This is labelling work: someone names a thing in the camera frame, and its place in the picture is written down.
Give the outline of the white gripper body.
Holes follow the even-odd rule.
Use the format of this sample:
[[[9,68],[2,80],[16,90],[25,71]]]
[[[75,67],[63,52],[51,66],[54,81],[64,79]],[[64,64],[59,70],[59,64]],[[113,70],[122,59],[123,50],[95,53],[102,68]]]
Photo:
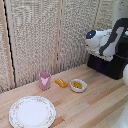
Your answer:
[[[113,60],[113,55],[106,55],[106,54],[102,55],[99,51],[92,51],[92,50],[89,50],[89,53],[109,62]]]

